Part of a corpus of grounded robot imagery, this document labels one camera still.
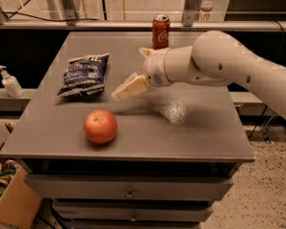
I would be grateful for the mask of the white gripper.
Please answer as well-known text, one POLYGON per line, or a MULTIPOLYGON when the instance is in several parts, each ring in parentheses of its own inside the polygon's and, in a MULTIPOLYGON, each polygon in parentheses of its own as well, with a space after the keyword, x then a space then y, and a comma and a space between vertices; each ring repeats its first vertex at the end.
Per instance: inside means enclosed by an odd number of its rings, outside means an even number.
POLYGON ((165 72, 165 57, 169 48, 154 50, 141 47, 138 51, 145 58, 142 70, 146 76, 137 73, 131 74, 112 92, 112 98, 114 100, 125 100, 132 96, 142 94, 150 88, 151 84, 155 87, 172 85, 172 82, 165 72))

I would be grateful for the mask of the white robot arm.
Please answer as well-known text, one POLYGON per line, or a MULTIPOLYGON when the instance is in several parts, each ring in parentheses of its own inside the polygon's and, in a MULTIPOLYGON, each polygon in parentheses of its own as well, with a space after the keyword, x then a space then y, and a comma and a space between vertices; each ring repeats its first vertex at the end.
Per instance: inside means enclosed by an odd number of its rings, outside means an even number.
POLYGON ((286 120, 286 67, 256 55, 225 32, 204 32, 187 47, 139 51, 144 56, 142 73, 131 74, 112 92, 113 99, 124 100, 151 86, 179 82, 201 86, 235 83, 286 120))

